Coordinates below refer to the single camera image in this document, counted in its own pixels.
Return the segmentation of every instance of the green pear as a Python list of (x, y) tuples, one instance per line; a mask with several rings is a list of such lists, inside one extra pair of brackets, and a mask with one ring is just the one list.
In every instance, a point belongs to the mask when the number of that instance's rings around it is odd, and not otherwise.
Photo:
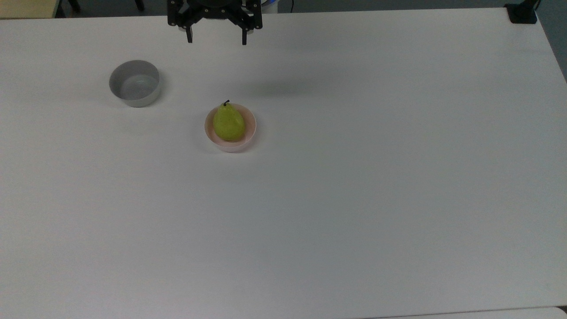
[(230, 100), (218, 107), (213, 117), (214, 132), (225, 141), (238, 141), (244, 136), (244, 119), (240, 112), (229, 103)]

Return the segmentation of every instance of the bowl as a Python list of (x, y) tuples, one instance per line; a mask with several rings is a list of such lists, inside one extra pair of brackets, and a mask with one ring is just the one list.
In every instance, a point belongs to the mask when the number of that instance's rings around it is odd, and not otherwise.
[(162, 86), (158, 69), (142, 60), (132, 60), (118, 66), (108, 84), (115, 96), (132, 107), (151, 104)]
[(250, 141), (256, 133), (256, 118), (254, 114), (250, 112), (249, 109), (243, 107), (242, 105), (231, 103), (234, 108), (242, 115), (244, 119), (245, 131), (244, 136), (234, 142), (225, 141), (214, 132), (213, 128), (213, 117), (217, 113), (218, 107), (212, 109), (205, 119), (205, 133), (207, 134), (209, 140), (211, 140), (218, 149), (224, 152), (238, 152), (245, 149), (250, 145)]

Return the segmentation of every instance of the chair leg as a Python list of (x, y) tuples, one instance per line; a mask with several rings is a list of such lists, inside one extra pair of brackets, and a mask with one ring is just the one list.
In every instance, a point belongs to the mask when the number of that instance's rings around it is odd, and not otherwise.
[(71, 8), (73, 8), (73, 11), (79, 13), (81, 11), (81, 7), (79, 5), (79, 3), (77, 2), (77, 0), (69, 0), (69, 4), (71, 5)]
[(66, 18), (65, 12), (61, 7), (61, 2), (59, 2), (59, 4), (57, 5), (57, 11), (55, 11), (55, 18)]
[(143, 0), (135, 0), (136, 1), (136, 6), (138, 7), (139, 11), (143, 11), (145, 9), (144, 5), (143, 5)]

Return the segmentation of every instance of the white table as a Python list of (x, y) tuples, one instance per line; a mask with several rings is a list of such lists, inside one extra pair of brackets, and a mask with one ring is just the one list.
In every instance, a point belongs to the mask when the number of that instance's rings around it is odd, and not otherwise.
[(567, 314), (558, 308), (532, 308), (499, 311), (431, 314), (412, 319), (566, 319)]
[[(567, 85), (505, 9), (0, 21), (6, 318), (567, 304)], [(61, 46), (59, 39), (68, 45)], [(163, 73), (150, 107), (112, 70)], [(231, 99), (257, 138), (216, 150)]]

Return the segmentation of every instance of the gray bowl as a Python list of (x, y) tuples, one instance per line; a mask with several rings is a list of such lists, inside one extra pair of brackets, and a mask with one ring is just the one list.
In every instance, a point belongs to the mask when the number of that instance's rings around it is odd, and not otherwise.
[(142, 107), (155, 101), (162, 82), (153, 64), (132, 60), (121, 64), (112, 72), (109, 85), (112, 93), (127, 105)]

